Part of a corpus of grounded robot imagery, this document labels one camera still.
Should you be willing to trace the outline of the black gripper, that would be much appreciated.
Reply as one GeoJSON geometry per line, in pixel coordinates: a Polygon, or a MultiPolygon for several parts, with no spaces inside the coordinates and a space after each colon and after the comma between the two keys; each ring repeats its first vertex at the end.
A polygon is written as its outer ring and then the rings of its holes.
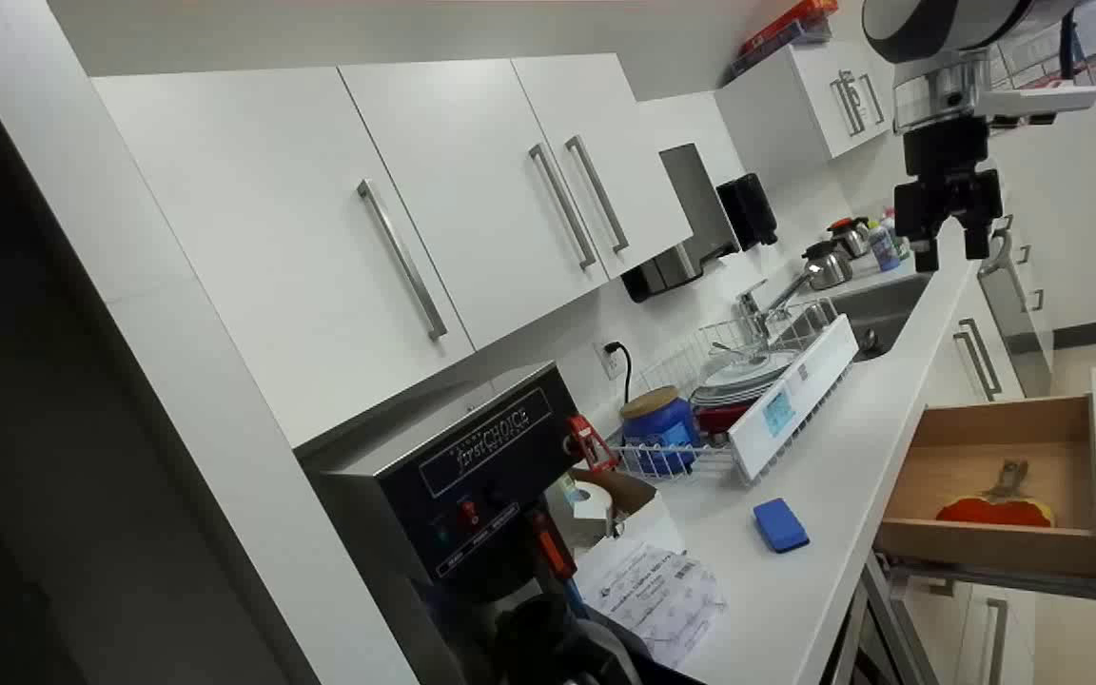
{"type": "Polygon", "coordinates": [[[914,266],[941,271],[935,233],[947,216],[964,226],[965,259],[988,256],[988,230],[999,216],[999,181],[988,168],[988,126],[947,117],[903,139],[904,181],[895,187],[895,216],[911,238],[914,266]]]}

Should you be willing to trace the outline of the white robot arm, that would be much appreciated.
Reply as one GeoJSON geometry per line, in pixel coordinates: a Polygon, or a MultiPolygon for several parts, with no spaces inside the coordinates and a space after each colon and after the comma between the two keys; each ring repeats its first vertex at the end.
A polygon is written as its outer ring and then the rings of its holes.
{"type": "Polygon", "coordinates": [[[988,135],[1050,126],[1087,111],[1092,84],[1074,79],[1074,13],[1081,0],[862,0],[859,36],[895,69],[895,135],[904,181],[895,187],[895,230],[916,271],[941,266],[941,230],[964,226],[964,256],[986,259],[999,216],[999,174],[988,135]],[[1048,88],[998,88],[993,46],[1058,32],[1058,77],[1048,88]]]}

